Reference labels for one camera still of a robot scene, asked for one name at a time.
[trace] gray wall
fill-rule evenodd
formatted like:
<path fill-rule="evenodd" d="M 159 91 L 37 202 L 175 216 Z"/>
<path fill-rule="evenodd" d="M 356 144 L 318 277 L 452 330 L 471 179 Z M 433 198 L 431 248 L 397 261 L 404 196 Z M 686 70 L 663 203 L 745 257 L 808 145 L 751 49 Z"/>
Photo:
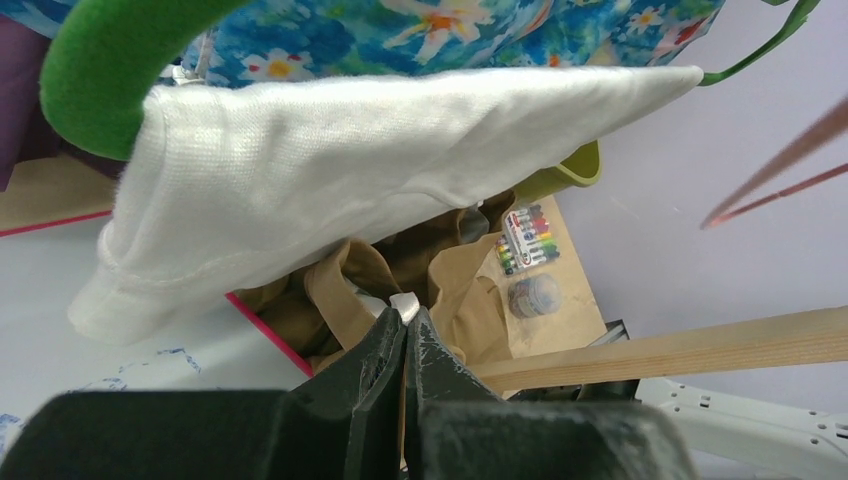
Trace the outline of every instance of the gray wall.
<path fill-rule="evenodd" d="M 728 1 L 676 64 L 731 65 L 795 2 Z M 712 207 L 848 95 L 848 2 L 825 0 L 777 50 L 601 142 L 604 173 L 558 197 L 606 320 L 634 337 L 848 304 L 848 176 L 711 231 Z M 761 194 L 848 161 L 848 135 Z M 848 364 L 677 379 L 798 407 L 848 411 Z"/>

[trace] black object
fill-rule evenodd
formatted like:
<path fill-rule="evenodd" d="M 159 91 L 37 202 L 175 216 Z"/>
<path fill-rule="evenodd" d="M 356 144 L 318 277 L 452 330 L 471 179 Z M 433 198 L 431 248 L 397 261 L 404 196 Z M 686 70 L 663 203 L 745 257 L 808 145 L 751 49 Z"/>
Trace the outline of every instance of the black object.
<path fill-rule="evenodd" d="M 289 393 L 58 397 L 0 466 L 0 480 L 406 475 L 696 478 L 670 422 L 647 407 L 503 402 L 444 348 L 423 308 L 408 327 L 387 309 L 359 345 Z"/>

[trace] wooden board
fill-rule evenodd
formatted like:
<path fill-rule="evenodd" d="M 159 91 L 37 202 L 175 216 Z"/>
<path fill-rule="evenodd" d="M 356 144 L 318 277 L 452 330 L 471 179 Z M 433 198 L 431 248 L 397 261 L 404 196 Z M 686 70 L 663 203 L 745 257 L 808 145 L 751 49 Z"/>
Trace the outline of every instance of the wooden board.
<path fill-rule="evenodd" d="M 595 296 L 583 273 L 556 200 L 549 196 L 536 203 L 542 206 L 545 218 L 550 223 L 550 232 L 556 240 L 560 258 L 549 265 L 507 277 L 500 266 L 498 255 L 492 251 L 478 272 L 478 276 L 491 278 L 500 288 L 509 330 L 509 346 L 516 358 L 585 347 L 606 332 Z M 551 275 L 559 284 L 565 297 L 562 308 L 551 315 L 531 319 L 516 318 L 506 304 L 509 285 L 539 273 Z"/>
<path fill-rule="evenodd" d="M 516 358 L 471 370 L 499 391 L 838 361 L 848 361 L 848 307 Z"/>
<path fill-rule="evenodd" d="M 112 209 L 115 182 L 60 155 L 15 166 L 0 193 L 0 231 Z"/>

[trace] white cloth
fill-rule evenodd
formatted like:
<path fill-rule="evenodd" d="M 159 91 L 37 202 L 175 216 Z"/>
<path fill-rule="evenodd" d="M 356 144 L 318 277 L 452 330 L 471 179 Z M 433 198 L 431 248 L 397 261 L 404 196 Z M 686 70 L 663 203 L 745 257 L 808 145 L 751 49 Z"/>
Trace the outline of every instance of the white cloth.
<path fill-rule="evenodd" d="M 156 87 L 69 308 L 140 340 L 237 288 L 498 194 L 679 97 L 697 67 L 487 69 Z"/>

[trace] red edge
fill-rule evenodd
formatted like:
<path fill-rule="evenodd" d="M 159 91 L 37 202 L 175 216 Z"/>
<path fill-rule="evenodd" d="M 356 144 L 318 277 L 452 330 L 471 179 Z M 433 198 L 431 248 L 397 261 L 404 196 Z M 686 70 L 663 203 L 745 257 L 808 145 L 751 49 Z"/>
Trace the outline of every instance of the red edge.
<path fill-rule="evenodd" d="M 292 348 L 287 344 L 282 338 L 279 337 L 271 327 L 268 326 L 267 323 L 262 321 L 261 318 L 257 317 L 255 313 L 251 312 L 247 305 L 245 305 L 234 293 L 227 294 L 227 300 L 233 304 L 242 315 L 245 316 L 250 323 L 253 324 L 260 332 L 262 332 L 268 340 L 271 341 L 277 348 L 279 348 L 283 353 L 286 354 L 287 357 L 294 363 L 297 368 L 299 368 L 303 373 L 306 374 L 309 378 L 315 376 L 315 373 L 312 371 L 312 367 L 309 366 L 309 363 L 303 359 L 300 355 L 297 354 Z"/>
<path fill-rule="evenodd" d="M 17 235 L 19 233 L 27 233 L 35 230 L 41 230 L 44 228 L 60 227 L 69 223 L 83 222 L 85 220 L 92 220 L 95 218 L 105 217 L 106 215 L 111 214 L 112 211 L 107 210 L 105 212 L 89 213 L 88 215 L 83 215 L 81 217 L 63 218 L 62 220 L 56 220 L 55 222 L 39 223 L 37 225 L 27 225 L 25 227 L 13 228 L 11 230 L 3 230 L 0 231 L 0 238 L 8 237 L 9 235 Z"/>
<path fill-rule="evenodd" d="M 109 210 L 106 212 L 90 213 L 88 215 L 82 215 L 80 217 L 64 218 L 62 220 L 56 220 L 55 222 L 40 223 L 37 225 L 27 225 L 26 227 L 13 228 L 11 230 L 3 230 L 0 231 L 0 238 L 8 237 L 10 235 L 17 235 L 19 233 L 27 233 L 35 230 L 41 230 L 44 228 L 59 227 L 62 225 L 68 225 L 69 223 L 93 220 L 95 218 L 105 217 L 107 215 L 110 215 L 111 213 L 112 211 Z M 233 306 L 236 307 L 239 313 L 241 313 L 242 315 L 244 315 L 245 318 L 250 320 L 250 323 L 252 323 L 253 326 L 256 327 L 260 332 L 262 332 L 262 334 L 265 335 L 265 337 L 268 338 L 268 340 L 270 340 L 271 343 L 274 344 L 274 346 L 279 348 L 281 352 L 283 352 L 287 357 L 289 357 L 289 360 L 291 360 L 292 363 L 297 366 L 297 368 L 299 368 L 303 373 L 305 373 L 306 376 L 308 376 L 309 378 L 315 376 L 315 373 L 312 371 L 312 367 L 309 366 L 309 363 L 307 363 L 306 360 L 303 359 L 303 357 L 298 355 L 297 352 L 292 350 L 292 348 L 285 341 L 283 341 L 282 338 L 280 338 L 276 333 L 274 333 L 274 331 L 271 330 L 271 328 L 265 322 L 263 322 L 261 318 L 257 317 L 256 314 L 251 312 L 250 309 L 247 308 L 247 305 L 242 303 L 242 301 L 239 300 L 238 297 L 235 296 L 235 294 L 228 293 L 226 297 L 227 300 L 229 300 L 230 303 L 232 303 Z"/>

